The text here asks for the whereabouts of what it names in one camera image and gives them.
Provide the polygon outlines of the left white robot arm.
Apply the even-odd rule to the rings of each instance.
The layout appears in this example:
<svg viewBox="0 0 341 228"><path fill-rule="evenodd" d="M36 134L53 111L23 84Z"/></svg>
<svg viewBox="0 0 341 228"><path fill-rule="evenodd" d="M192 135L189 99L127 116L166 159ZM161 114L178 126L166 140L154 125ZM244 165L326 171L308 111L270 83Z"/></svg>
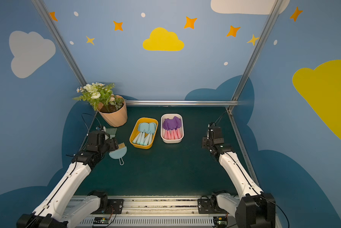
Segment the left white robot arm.
<svg viewBox="0 0 341 228"><path fill-rule="evenodd" d="M85 149L73 156L71 164L45 200L31 213L16 222L18 228L75 228L93 212L108 212L110 204L105 192L92 191L70 211L65 209L83 180L109 152L119 149L115 137L104 131L88 135Z"/></svg>

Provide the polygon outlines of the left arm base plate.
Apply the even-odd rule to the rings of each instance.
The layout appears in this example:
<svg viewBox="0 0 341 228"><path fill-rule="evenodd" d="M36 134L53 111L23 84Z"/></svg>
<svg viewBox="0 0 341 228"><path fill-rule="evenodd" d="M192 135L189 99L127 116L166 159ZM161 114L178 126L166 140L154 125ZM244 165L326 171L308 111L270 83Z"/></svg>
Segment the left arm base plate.
<svg viewBox="0 0 341 228"><path fill-rule="evenodd" d="M124 206L124 199L107 199L100 201L100 207L92 214L121 214Z"/></svg>

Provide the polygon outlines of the white plastic storage box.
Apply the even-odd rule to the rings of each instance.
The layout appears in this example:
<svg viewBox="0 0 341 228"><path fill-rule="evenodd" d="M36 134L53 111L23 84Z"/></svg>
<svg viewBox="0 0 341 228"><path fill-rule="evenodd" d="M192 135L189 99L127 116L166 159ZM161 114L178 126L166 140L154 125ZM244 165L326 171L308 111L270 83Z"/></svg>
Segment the white plastic storage box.
<svg viewBox="0 0 341 228"><path fill-rule="evenodd" d="M169 119L173 119L173 117L177 116L178 118L181 119L181 128L180 128L180 131L181 131L181 134L182 134L182 138L181 139L178 139L178 140L175 140L174 139L174 135L173 135L173 132L171 130L171 134L172 134L172 140L166 140L164 139L164 131L165 129L162 127L163 125L163 122L164 122L164 119L166 118L169 118ZM182 139L184 138L184 124L183 124L183 118L180 114L164 114L162 117L161 117L161 138L162 140L165 142L165 143L179 143L182 141Z"/></svg>

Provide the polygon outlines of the yellow plastic storage box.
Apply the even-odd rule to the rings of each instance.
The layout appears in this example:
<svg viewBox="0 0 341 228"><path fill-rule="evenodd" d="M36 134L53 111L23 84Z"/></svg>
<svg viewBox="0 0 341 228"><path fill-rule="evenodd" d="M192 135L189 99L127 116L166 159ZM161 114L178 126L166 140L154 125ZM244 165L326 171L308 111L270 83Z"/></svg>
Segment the yellow plastic storage box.
<svg viewBox="0 0 341 228"><path fill-rule="evenodd" d="M154 143L159 122L156 119L142 117L137 120L130 135L130 143L135 148L150 149Z"/></svg>

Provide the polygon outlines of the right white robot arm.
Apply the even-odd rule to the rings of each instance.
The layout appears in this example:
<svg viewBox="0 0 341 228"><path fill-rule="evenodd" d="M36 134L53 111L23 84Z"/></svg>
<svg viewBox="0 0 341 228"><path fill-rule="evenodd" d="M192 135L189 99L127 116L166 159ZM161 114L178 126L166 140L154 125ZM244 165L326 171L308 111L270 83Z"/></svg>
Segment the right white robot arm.
<svg viewBox="0 0 341 228"><path fill-rule="evenodd" d="M238 199L226 191L214 192L210 199L212 211L225 211L235 218L239 228L274 228L276 226L276 204L270 193L252 180L239 161L232 146L224 142L220 127L210 124L202 138L202 148L224 168L232 181Z"/></svg>

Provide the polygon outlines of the purple pointed shovel pink handle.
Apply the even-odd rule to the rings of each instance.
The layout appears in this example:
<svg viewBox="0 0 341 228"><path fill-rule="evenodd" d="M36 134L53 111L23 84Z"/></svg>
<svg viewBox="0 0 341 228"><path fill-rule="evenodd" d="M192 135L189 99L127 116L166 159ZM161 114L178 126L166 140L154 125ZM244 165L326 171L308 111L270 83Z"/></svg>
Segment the purple pointed shovel pink handle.
<svg viewBox="0 0 341 228"><path fill-rule="evenodd" d="M168 131L167 131L167 130L164 131L164 139L166 139L166 140L169 139L169 137L168 137Z"/></svg>

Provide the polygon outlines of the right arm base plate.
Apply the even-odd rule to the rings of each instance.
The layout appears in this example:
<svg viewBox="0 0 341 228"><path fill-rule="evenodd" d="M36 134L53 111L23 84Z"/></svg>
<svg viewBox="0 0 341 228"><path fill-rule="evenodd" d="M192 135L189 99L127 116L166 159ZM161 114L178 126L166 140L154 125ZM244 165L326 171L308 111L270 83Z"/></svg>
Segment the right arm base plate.
<svg viewBox="0 0 341 228"><path fill-rule="evenodd" d="M226 214L226 211L219 208L217 203L208 198L198 199L198 213L199 214Z"/></svg>

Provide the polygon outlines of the blue round shovel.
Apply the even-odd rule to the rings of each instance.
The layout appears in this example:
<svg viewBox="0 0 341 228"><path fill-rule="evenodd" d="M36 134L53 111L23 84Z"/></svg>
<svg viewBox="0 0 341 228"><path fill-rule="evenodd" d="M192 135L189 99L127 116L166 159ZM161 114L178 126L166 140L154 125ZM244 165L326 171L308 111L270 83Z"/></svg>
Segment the blue round shovel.
<svg viewBox="0 0 341 228"><path fill-rule="evenodd" d="M144 143L143 143L144 146L147 146L147 145L148 145L149 140L150 140L150 136L151 136L151 134L148 134L148 135L145 137L145 140L144 140Z"/></svg>

